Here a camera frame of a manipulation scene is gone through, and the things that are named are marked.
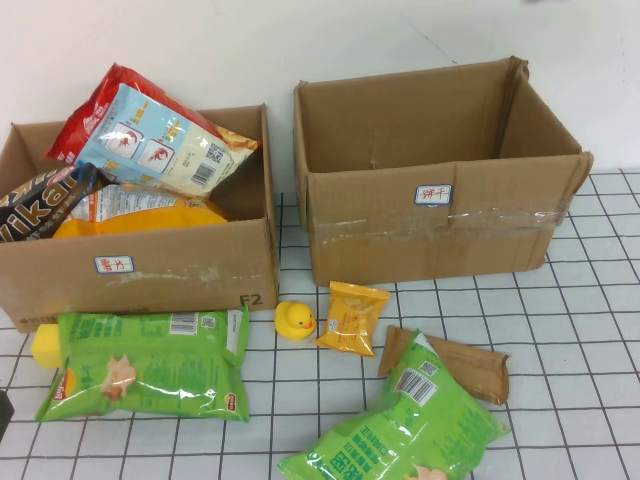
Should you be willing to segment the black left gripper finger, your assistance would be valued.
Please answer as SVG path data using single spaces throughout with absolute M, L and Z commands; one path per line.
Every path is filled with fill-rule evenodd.
M 4 436 L 15 409 L 4 390 L 0 390 L 0 436 Z

